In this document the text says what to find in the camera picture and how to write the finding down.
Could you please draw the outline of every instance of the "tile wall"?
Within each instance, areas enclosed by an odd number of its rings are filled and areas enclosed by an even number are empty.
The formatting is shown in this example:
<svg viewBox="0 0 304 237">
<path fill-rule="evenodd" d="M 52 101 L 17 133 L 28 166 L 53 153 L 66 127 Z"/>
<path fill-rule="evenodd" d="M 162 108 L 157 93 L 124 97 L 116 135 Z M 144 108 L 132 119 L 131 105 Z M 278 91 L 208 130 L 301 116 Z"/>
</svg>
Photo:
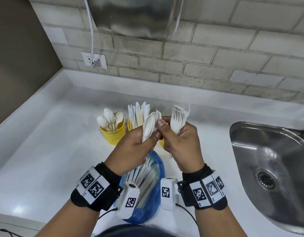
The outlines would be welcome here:
<svg viewBox="0 0 304 237">
<path fill-rule="evenodd" d="M 30 0 L 63 67 L 304 103 L 304 0 L 185 0 L 177 33 L 146 40 L 99 33 L 108 70 L 83 63 L 83 0 Z"/>
</svg>

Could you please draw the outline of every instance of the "blue plastic bag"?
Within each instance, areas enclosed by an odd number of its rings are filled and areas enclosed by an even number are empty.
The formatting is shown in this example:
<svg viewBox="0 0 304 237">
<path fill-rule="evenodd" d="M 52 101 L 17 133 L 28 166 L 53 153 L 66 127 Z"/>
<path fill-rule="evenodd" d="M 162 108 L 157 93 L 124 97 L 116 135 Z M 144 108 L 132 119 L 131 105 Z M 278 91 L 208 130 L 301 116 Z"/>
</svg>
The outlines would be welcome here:
<svg viewBox="0 0 304 237">
<path fill-rule="evenodd" d="M 159 166 L 159 180 L 154 186 L 154 188 L 151 190 L 142 208 L 135 208 L 132 216 L 129 219 L 124 220 L 131 224 L 142 224 L 150 220 L 155 215 L 161 204 L 160 183 L 161 183 L 161 179 L 165 178 L 164 164 L 162 159 L 155 151 L 149 152 L 148 155 L 154 160 L 152 165 Z M 124 181 L 125 181 L 125 175 L 123 175 L 121 178 L 120 186 L 123 185 Z"/>
</svg>

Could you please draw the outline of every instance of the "white cable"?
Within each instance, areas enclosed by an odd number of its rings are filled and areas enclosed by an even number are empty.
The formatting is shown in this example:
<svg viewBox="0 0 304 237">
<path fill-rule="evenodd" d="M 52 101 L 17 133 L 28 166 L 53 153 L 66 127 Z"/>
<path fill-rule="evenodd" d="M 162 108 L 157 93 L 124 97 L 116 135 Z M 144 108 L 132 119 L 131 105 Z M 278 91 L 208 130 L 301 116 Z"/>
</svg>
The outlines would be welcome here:
<svg viewBox="0 0 304 237">
<path fill-rule="evenodd" d="M 184 3 L 184 0 L 182 0 L 181 3 L 180 3 L 179 12 L 178 12 L 177 21 L 176 21 L 176 26 L 175 26 L 174 31 L 170 35 L 174 35 L 175 32 L 178 29 L 178 24 L 179 24 L 180 16 L 182 15 L 182 10 L 183 10 L 183 3 Z"/>
<path fill-rule="evenodd" d="M 89 9 L 89 5 L 87 0 L 84 0 L 86 9 L 87 9 L 87 15 L 88 15 L 88 20 L 89 20 L 89 26 L 91 28 L 91 36 L 92 36 L 92 51 L 91 51 L 91 66 L 94 67 L 93 65 L 93 56 L 94 56 L 94 30 L 93 30 L 93 22 L 92 22 L 92 16 L 91 16 L 91 11 Z"/>
</svg>

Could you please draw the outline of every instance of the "wall socket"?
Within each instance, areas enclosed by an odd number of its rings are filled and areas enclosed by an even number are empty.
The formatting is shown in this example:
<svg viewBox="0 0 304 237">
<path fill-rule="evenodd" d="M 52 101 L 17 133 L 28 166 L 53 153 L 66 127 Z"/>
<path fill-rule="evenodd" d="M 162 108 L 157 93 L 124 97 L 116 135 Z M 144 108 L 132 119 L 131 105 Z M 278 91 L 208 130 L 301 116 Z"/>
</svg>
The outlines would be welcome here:
<svg viewBox="0 0 304 237">
<path fill-rule="evenodd" d="M 91 65 L 91 56 L 92 54 L 89 52 L 80 52 L 83 56 L 84 64 L 85 66 L 92 66 Z M 96 68 L 101 68 L 107 70 L 107 62 L 106 62 L 106 57 L 104 55 L 99 55 L 99 54 L 94 54 L 93 55 L 93 64 L 96 63 Z"/>
</svg>

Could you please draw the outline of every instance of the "sink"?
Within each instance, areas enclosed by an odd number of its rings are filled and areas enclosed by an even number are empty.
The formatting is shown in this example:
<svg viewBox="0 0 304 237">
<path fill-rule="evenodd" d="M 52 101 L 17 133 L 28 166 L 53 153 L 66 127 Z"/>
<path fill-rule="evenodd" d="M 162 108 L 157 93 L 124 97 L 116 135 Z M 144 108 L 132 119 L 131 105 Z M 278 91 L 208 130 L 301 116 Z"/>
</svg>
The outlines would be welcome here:
<svg viewBox="0 0 304 237">
<path fill-rule="evenodd" d="M 245 193 L 278 227 L 304 235 L 302 131 L 237 122 L 232 147 Z"/>
</svg>

